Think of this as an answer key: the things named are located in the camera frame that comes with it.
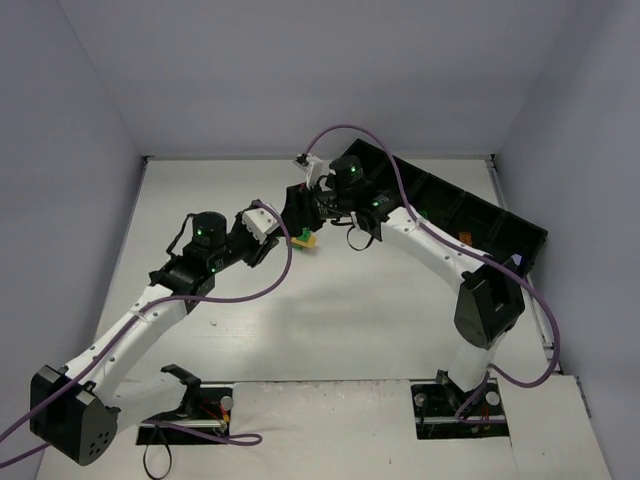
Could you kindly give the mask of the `green yellow brown lego stack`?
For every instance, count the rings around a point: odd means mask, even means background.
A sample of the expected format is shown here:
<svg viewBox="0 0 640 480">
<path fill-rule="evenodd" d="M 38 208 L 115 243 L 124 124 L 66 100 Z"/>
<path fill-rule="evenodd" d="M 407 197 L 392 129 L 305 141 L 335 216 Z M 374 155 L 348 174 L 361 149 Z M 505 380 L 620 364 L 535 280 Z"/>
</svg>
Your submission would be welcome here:
<svg viewBox="0 0 640 480">
<path fill-rule="evenodd" d="M 304 228 L 302 234 L 293 238 L 291 242 L 294 249 L 310 250 L 315 248 L 317 237 L 311 229 Z"/>
</svg>

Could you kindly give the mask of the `brown lego brick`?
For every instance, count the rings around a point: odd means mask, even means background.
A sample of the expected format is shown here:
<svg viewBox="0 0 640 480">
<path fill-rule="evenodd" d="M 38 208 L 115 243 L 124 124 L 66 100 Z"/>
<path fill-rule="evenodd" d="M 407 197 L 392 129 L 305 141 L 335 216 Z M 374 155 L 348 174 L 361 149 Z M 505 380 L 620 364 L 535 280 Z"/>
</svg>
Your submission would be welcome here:
<svg viewBox="0 0 640 480">
<path fill-rule="evenodd" d="M 466 245 L 472 245 L 472 235 L 470 232 L 460 232 L 459 240 Z"/>
</svg>

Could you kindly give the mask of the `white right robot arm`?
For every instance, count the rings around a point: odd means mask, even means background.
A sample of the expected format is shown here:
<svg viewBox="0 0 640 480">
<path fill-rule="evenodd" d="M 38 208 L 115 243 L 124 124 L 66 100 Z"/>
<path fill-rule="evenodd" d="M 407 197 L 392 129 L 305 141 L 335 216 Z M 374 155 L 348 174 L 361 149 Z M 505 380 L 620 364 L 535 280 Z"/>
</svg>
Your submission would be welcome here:
<svg viewBox="0 0 640 480">
<path fill-rule="evenodd" d="M 460 344 L 443 375 L 460 393 L 476 390 L 525 309 L 514 262 L 498 263 L 436 227 L 402 198 L 399 187 L 368 177 L 355 155 L 324 162 L 302 154 L 294 163 L 305 180 L 286 193 L 282 217 L 289 232 L 299 235 L 303 229 L 317 231 L 329 220 L 350 219 L 373 240 L 403 251 L 435 273 L 457 296 L 453 323 Z"/>
</svg>

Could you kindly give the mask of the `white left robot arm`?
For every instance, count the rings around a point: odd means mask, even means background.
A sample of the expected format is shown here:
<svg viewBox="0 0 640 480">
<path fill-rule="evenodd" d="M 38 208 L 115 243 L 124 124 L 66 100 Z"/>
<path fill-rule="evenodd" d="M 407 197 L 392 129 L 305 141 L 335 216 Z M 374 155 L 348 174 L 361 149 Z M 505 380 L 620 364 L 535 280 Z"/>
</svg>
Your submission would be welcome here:
<svg viewBox="0 0 640 480">
<path fill-rule="evenodd" d="M 201 303 L 213 302 L 216 277 L 237 263 L 257 266 L 281 238 L 283 218 L 254 201 L 229 224 L 205 211 L 183 222 L 191 239 L 181 253 L 150 273 L 150 283 L 124 316 L 84 352 L 54 368 L 45 365 L 30 383 L 30 431 L 80 466 L 94 463 L 116 435 L 161 412 L 192 413 L 200 380 L 169 364 L 138 385 L 126 382 L 135 364 Z"/>
</svg>

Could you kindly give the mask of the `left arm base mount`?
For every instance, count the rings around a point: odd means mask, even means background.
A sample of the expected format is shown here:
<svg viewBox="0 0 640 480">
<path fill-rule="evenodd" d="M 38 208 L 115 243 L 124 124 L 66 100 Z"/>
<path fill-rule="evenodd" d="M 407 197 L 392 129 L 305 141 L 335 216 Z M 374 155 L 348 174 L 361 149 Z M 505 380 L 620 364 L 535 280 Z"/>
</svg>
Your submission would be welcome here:
<svg viewBox="0 0 640 480">
<path fill-rule="evenodd" d="M 203 383 L 200 387 L 200 399 L 195 401 L 189 413 L 180 407 L 174 411 L 159 413 L 153 419 L 174 423 L 215 437 L 229 436 L 234 401 L 233 391 L 232 383 Z M 219 446 L 218 442 L 181 430 L 147 424 L 138 427 L 135 444 L 137 446 Z"/>
</svg>

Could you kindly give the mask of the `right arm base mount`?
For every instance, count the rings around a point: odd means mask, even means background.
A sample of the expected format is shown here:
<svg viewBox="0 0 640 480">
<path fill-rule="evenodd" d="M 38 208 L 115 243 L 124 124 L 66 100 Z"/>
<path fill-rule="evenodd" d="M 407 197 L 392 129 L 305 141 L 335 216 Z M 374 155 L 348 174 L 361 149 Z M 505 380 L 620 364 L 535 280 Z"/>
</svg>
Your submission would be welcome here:
<svg viewBox="0 0 640 480">
<path fill-rule="evenodd" d="M 508 438 L 509 426 L 502 396 L 495 380 L 461 411 L 472 396 L 456 398 L 435 382 L 411 385 L 415 431 L 418 440 Z"/>
</svg>

